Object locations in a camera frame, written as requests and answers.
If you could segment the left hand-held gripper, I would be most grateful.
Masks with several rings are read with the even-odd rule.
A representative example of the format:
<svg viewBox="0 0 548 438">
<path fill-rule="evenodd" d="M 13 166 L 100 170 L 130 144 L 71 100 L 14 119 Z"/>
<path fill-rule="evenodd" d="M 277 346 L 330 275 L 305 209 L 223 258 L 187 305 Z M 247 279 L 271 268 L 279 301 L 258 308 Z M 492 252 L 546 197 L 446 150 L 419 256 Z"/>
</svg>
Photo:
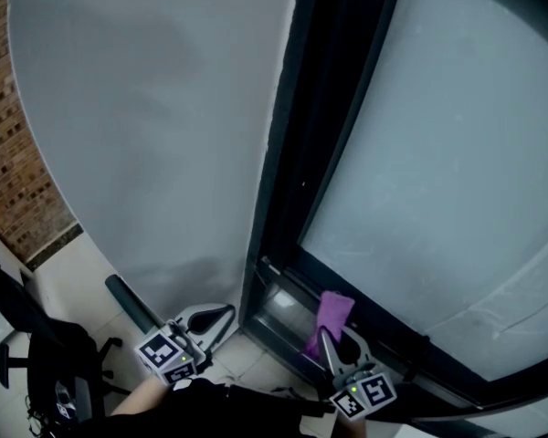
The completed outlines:
<svg viewBox="0 0 548 438">
<path fill-rule="evenodd" d="M 181 327 L 169 321 L 137 344 L 134 352 L 162 384 L 176 384 L 200 371 L 207 361 L 205 351 L 221 341 L 235 317 L 236 308 L 229 304 L 185 308 L 177 316 Z"/>
</svg>

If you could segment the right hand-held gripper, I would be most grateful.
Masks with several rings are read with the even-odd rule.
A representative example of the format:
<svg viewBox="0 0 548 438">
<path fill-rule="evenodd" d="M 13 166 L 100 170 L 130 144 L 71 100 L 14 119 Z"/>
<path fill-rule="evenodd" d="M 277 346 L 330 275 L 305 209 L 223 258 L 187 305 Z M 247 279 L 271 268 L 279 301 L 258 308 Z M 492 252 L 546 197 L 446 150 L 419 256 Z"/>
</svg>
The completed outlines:
<svg viewBox="0 0 548 438">
<path fill-rule="evenodd" d="M 342 333 L 342 361 L 335 340 L 326 327 L 318 330 L 318 346 L 321 361 L 330 373 L 342 373 L 335 377 L 332 386 L 335 393 L 330 397 L 332 405 L 349 422 L 355 422 L 377 412 L 396 400 L 394 384 L 388 372 L 372 362 L 367 341 L 354 330 Z M 343 373 L 343 363 L 362 368 Z"/>
</svg>

